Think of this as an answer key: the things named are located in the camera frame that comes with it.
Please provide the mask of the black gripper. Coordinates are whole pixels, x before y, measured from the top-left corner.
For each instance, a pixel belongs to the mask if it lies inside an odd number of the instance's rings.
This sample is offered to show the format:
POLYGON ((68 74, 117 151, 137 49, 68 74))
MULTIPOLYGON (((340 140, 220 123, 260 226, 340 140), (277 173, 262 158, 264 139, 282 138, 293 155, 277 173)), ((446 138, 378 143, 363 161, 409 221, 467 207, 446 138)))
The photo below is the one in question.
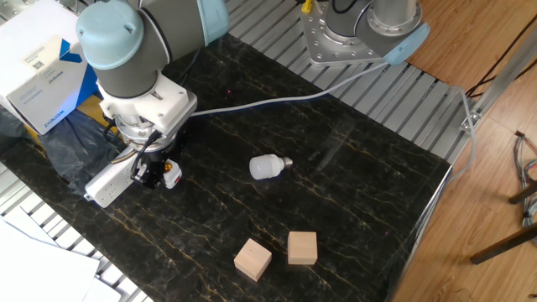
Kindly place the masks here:
POLYGON ((131 180, 154 189, 163 180, 165 162, 184 144, 183 138, 177 139, 177 133, 166 141, 161 132, 152 132, 135 155, 131 180))

